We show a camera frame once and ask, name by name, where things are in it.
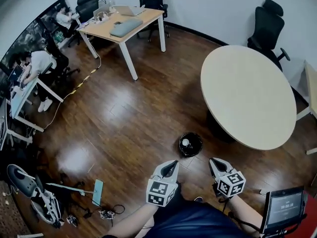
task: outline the round table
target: round table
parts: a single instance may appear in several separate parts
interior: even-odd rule
[[[296,103],[284,74],[267,57],[242,46],[223,46],[205,59],[205,102],[238,142],[259,150],[284,144],[296,122]]]

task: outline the shoe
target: shoe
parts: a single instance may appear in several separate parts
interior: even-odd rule
[[[52,103],[53,103],[52,100],[50,100],[49,98],[46,98],[46,100],[44,101],[44,109],[43,109],[44,112],[49,109]]]
[[[194,201],[195,202],[199,202],[199,203],[203,203],[204,202],[204,200],[203,200],[203,198],[201,196],[196,197]]]
[[[38,112],[43,112],[44,106],[45,106],[45,101],[42,101],[39,108],[38,108]]]

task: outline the laptop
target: laptop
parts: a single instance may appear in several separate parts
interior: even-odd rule
[[[137,16],[145,11],[145,8],[130,7],[127,5],[114,5],[113,6],[121,15],[125,16]]]
[[[17,65],[16,67],[14,67],[13,71],[11,72],[10,76],[8,77],[8,81],[19,82],[23,72],[24,72],[23,68],[21,66]]]
[[[104,14],[102,12],[106,12],[106,15],[108,15],[109,14],[109,7],[110,7],[110,5],[106,4],[106,5],[98,8],[97,10],[95,10],[94,11],[94,18],[97,18],[97,17],[103,18]]]

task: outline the black shoe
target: black shoe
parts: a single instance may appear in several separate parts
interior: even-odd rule
[[[196,197],[194,201],[195,202],[199,202],[199,203],[203,203],[204,202],[204,200],[203,200],[203,198],[201,196]]]

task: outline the office room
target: office room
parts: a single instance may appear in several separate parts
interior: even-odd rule
[[[316,0],[1,1],[0,236],[316,237]]]

